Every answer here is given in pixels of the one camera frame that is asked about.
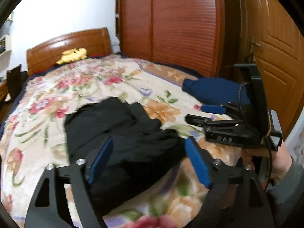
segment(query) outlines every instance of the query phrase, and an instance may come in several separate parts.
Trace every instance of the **pink flower pattern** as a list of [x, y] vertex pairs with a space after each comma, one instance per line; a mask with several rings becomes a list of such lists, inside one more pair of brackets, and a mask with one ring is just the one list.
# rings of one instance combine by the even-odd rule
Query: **pink flower pattern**
[[76, 64], [75, 63], [70, 63], [69, 67], [72, 69], [72, 68], [76, 67]]
[[10, 116], [7, 121], [7, 124], [14, 123], [16, 121], [17, 117], [18, 117], [18, 115]]
[[59, 84], [57, 85], [58, 89], [65, 89], [69, 86], [69, 82], [68, 81], [61, 81], [59, 82]]
[[11, 194], [9, 194], [8, 196], [6, 196], [4, 194], [4, 201], [3, 201], [3, 206], [6, 209], [6, 211], [10, 214], [12, 212], [13, 209], [13, 197]]
[[28, 112], [31, 114], [37, 114], [39, 111], [48, 108], [55, 100], [56, 99], [54, 97], [51, 97], [51, 98], [46, 98], [41, 102], [33, 103]]
[[136, 222], [129, 222], [123, 228], [176, 228], [172, 219], [167, 215], [152, 217], [145, 215]]
[[55, 118], [64, 118], [65, 117], [65, 113], [69, 110], [70, 107], [66, 107], [65, 109], [57, 109], [55, 112]]
[[97, 71], [104, 72], [105, 70], [101, 66], [97, 65], [97, 66], [94, 66], [94, 67], [88, 67], [88, 71], [92, 71], [92, 72], [97, 72]]
[[17, 173], [19, 172], [22, 158], [23, 158], [23, 154], [19, 148], [14, 148], [8, 155], [6, 161], [7, 170], [12, 171], [14, 176], [16, 176]]
[[16, 129], [18, 123], [19, 123], [19, 122], [16, 122], [16, 123], [12, 126], [12, 131], [14, 131], [14, 130]]
[[194, 108], [195, 110], [197, 110], [197, 111], [200, 111], [200, 110], [201, 110], [201, 107], [200, 107], [198, 104], [195, 104], [195, 105], [193, 106], [193, 108]]
[[83, 75], [83, 76], [80, 77], [79, 82], [80, 82], [81, 84], [83, 84], [83, 83], [88, 83], [91, 79], [92, 79], [92, 76]]
[[73, 78], [73, 79], [70, 80], [70, 84], [71, 84], [72, 86], [78, 86], [78, 85], [80, 85], [81, 83], [80, 83], [79, 78]]
[[34, 79], [35, 84], [40, 84], [43, 80], [43, 77], [39, 76]]
[[107, 80], [104, 82], [104, 84], [105, 84], [106, 86], [110, 86], [110, 85], [112, 85], [113, 83], [118, 84], [118, 83], [121, 83], [122, 81], [123, 81], [123, 80], [122, 80], [121, 78], [119, 78], [118, 76], [112, 76], [111, 78], [107, 79]]

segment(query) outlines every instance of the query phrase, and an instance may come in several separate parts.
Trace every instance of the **blue tab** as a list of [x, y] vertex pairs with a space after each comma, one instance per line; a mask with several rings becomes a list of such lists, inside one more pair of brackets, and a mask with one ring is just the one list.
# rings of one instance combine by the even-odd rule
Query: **blue tab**
[[223, 114], [226, 112], [226, 108], [223, 108], [222, 106], [219, 105], [207, 105], [204, 104], [201, 106], [201, 110], [202, 112], [206, 112], [206, 113], [213, 113], [213, 114]]
[[112, 154], [113, 151], [113, 141], [112, 139], [108, 139], [101, 151], [99, 152], [98, 156], [96, 157], [94, 163], [92, 164], [90, 170], [90, 178], [88, 183], [92, 185], [95, 183], [98, 178], [101, 176], [105, 166]]
[[192, 142], [191, 138], [185, 140], [185, 149], [188, 157], [190, 158], [191, 164], [201, 184], [204, 184], [206, 188], [211, 188], [212, 181], [209, 175], [209, 167], [202, 159], [198, 148]]

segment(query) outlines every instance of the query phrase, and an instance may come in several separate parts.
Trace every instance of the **bed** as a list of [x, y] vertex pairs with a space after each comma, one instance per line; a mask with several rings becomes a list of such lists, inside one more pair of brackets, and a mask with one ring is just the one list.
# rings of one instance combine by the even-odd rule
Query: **bed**
[[[61, 53], [71, 48], [86, 48], [91, 57], [54, 66]], [[84, 104], [110, 96], [122, 102], [139, 102], [151, 118], [162, 122], [162, 128], [176, 129], [182, 137], [194, 136], [214, 158], [234, 165], [240, 156], [239, 148], [206, 142], [201, 128], [184, 121], [186, 114], [230, 119], [199, 111], [201, 103], [181, 90], [185, 78], [196, 77], [169, 66], [111, 54], [107, 28], [44, 42], [27, 51], [27, 64], [30, 77], [0, 128], [1, 201], [20, 227], [45, 166], [69, 164], [64, 118]], [[81, 227], [71, 188], [65, 187], [72, 220]], [[207, 192], [186, 158], [104, 220], [109, 228], [141, 227], [141, 223], [161, 219], [169, 220], [173, 224], [170, 227], [184, 227], [198, 214]]]

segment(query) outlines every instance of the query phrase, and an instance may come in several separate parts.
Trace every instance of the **door handle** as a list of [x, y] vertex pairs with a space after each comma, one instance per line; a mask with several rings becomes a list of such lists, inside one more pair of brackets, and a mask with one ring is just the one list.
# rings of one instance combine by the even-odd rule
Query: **door handle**
[[254, 37], [251, 37], [251, 44], [253, 44], [253, 45], [257, 46], [257, 47], [262, 47], [262, 45], [260, 45], [260, 44], [258, 44], [258, 43], [256, 43], [254, 41]]
[[260, 45], [260, 44], [258, 44], [258, 43], [256, 43], [256, 42], [251, 42], [251, 44], [256, 45], [256, 46], [258, 46], [258, 47], [262, 47], [262, 45]]

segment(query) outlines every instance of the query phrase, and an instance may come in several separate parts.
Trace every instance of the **stuffed toy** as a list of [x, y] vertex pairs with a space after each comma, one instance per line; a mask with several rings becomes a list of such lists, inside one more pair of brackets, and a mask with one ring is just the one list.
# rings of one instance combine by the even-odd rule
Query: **stuffed toy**
[[87, 58], [88, 51], [84, 48], [79, 49], [71, 49], [66, 50], [62, 53], [61, 59], [56, 62], [57, 64], [63, 64], [63, 63], [71, 63], [78, 61], [80, 59], [86, 59]]

